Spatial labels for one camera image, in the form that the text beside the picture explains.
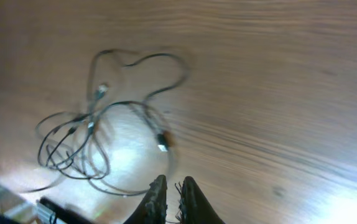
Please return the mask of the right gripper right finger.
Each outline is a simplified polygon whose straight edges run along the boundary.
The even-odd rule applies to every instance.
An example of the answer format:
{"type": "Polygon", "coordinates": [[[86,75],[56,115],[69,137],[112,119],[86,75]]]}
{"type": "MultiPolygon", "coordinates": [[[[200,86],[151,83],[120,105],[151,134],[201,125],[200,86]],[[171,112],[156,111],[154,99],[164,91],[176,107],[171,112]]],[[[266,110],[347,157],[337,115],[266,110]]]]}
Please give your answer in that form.
{"type": "Polygon", "coordinates": [[[179,187],[179,220],[182,224],[225,224],[193,177],[186,176],[179,187]]]}

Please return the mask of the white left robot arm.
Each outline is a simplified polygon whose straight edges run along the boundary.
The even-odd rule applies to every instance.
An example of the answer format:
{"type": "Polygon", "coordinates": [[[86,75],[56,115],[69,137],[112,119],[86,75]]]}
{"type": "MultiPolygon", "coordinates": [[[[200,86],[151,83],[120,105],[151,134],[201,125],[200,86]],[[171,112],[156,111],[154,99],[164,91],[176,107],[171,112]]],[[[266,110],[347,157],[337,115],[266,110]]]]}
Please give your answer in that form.
{"type": "Polygon", "coordinates": [[[0,224],[23,223],[93,224],[91,220],[45,197],[32,203],[0,186],[0,224]]]}

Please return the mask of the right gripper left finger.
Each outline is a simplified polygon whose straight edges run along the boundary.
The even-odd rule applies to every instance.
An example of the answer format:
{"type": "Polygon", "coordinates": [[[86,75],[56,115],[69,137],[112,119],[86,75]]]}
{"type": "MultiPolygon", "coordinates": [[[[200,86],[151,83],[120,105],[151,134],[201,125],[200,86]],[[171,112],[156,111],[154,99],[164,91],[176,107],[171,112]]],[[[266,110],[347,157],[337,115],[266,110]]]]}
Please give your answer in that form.
{"type": "Polygon", "coordinates": [[[165,224],[167,214],[167,180],[159,175],[124,224],[165,224]]]}

